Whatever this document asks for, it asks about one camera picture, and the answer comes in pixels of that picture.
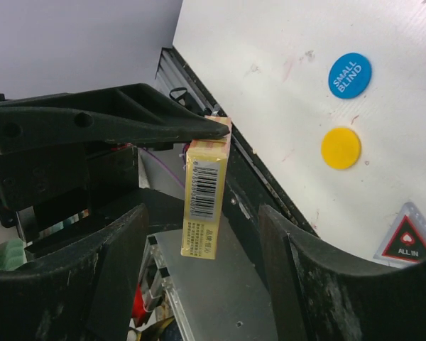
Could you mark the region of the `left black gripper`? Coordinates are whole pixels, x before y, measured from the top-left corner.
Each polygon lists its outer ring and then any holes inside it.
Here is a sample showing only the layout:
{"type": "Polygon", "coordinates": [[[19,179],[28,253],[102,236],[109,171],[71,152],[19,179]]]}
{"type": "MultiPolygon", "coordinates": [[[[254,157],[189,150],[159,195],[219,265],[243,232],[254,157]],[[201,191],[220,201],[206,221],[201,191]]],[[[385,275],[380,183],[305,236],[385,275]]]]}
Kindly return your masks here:
{"type": "Polygon", "coordinates": [[[1,220],[32,242],[137,189],[134,146],[228,133],[143,83],[0,102],[1,220]]]}

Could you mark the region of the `red playing card deck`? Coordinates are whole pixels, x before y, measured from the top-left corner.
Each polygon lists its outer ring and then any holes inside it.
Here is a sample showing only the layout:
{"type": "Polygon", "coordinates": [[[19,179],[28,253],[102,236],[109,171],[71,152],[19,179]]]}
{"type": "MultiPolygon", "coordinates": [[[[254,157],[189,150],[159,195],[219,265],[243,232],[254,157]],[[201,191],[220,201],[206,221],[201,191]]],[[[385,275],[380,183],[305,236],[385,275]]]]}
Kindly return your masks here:
{"type": "Polygon", "coordinates": [[[180,254],[216,258],[231,134],[219,140],[194,140],[185,158],[185,206],[180,254]]]}

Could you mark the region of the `yellow round button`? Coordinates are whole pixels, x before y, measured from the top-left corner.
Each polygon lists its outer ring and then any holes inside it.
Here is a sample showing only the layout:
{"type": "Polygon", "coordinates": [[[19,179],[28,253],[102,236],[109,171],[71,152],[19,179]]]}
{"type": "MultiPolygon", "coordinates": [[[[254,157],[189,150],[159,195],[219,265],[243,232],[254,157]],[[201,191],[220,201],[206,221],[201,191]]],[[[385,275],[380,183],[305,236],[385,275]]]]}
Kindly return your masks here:
{"type": "Polygon", "coordinates": [[[333,128],[322,139],[321,154],[330,168],[346,170],[359,160],[361,140],[350,128],[333,128]]]}

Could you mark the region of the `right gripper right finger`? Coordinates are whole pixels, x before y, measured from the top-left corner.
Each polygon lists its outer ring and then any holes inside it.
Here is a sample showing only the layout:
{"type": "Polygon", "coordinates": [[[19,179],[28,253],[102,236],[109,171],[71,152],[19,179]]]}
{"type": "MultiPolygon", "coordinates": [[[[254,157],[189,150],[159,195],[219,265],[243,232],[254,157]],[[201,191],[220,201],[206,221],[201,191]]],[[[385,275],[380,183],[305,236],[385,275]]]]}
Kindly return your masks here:
{"type": "Polygon", "coordinates": [[[426,340],[426,260],[403,269],[361,259],[259,210],[279,340],[426,340]]]}

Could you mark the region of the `triangular all-in marker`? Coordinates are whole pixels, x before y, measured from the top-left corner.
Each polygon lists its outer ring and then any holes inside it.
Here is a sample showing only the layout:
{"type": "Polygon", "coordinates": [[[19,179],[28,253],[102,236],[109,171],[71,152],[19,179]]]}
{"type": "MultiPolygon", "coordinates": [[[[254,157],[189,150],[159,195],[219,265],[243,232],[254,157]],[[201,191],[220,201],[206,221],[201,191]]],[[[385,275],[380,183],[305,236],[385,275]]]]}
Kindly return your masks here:
{"type": "Polygon", "coordinates": [[[426,260],[426,219],[413,202],[402,206],[373,258],[393,266],[426,260]]]}

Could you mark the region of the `blue round button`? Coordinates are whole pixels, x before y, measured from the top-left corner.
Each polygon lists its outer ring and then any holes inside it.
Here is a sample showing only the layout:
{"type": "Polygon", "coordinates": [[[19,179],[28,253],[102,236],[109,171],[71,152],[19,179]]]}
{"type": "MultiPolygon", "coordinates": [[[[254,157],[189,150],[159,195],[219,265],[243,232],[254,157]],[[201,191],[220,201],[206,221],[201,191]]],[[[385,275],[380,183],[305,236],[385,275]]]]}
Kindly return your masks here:
{"type": "Polygon", "coordinates": [[[371,78],[369,59],[360,53],[347,53],[338,58],[329,71],[329,90],[340,99],[353,99],[366,90],[371,78]]]}

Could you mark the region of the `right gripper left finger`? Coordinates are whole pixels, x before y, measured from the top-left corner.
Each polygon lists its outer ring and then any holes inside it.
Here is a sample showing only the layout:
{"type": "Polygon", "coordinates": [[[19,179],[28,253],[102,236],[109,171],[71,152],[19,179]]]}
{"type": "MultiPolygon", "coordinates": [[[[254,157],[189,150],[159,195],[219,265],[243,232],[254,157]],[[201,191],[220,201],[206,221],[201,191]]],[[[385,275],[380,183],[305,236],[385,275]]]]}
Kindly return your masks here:
{"type": "Polygon", "coordinates": [[[125,340],[148,222],[139,205],[77,242],[0,271],[0,340],[125,340]]]}

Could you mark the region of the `left aluminium extrusion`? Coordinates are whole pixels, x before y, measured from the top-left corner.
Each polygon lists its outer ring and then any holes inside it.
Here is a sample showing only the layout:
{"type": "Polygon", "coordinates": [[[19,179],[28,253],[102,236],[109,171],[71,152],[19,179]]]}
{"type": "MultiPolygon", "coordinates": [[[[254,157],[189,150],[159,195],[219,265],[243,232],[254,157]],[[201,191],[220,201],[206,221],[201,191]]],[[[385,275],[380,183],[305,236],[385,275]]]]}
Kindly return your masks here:
{"type": "Polygon", "coordinates": [[[175,48],[163,48],[155,87],[199,116],[221,116],[222,108],[175,48]]]}

